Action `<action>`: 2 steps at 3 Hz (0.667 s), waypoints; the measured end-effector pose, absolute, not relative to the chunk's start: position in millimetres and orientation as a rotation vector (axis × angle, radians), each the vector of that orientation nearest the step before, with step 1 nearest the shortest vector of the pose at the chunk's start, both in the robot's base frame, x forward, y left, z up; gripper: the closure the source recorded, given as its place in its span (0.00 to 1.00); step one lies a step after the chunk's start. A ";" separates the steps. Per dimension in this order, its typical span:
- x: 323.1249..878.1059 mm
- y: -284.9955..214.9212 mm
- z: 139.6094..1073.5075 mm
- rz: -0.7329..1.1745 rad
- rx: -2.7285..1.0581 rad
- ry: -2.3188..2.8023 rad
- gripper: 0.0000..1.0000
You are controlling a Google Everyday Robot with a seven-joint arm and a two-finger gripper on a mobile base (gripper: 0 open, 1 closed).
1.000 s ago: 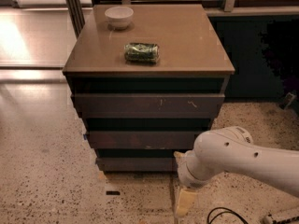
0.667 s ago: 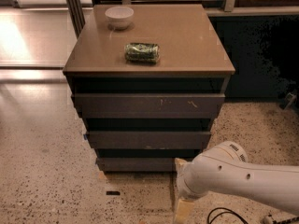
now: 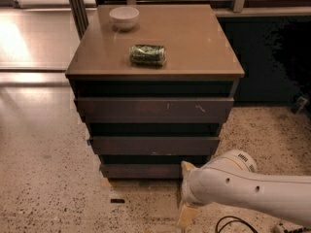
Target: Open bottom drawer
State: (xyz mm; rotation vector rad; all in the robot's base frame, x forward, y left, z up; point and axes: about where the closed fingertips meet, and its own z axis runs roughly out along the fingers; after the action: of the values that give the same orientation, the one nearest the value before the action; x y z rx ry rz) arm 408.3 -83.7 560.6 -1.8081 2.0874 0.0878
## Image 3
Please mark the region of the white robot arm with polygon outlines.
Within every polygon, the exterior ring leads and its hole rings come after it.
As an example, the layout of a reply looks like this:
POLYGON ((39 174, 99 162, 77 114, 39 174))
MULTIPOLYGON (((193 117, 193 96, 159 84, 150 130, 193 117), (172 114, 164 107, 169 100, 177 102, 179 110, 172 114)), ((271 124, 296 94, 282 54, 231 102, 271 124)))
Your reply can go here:
POLYGON ((211 203, 245 208, 311 227, 311 177, 262 175, 243 150, 230 150, 197 168, 182 163, 177 225, 188 227, 198 209, 211 203))

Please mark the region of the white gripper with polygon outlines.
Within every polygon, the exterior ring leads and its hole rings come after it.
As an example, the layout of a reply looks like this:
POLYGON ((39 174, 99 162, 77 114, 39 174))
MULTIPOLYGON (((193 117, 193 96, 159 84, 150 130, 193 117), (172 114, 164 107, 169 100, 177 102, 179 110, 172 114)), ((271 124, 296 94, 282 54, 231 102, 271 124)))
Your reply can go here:
POLYGON ((197 181, 197 177, 195 175, 196 167, 187 161, 181 162, 182 168, 182 188, 181 188, 181 196, 182 196, 182 204, 179 207, 179 215, 177 219, 177 226, 181 229, 186 229, 193 223, 195 217, 199 214, 199 210, 197 208, 206 206, 207 203, 199 199, 194 194, 194 183, 197 181))

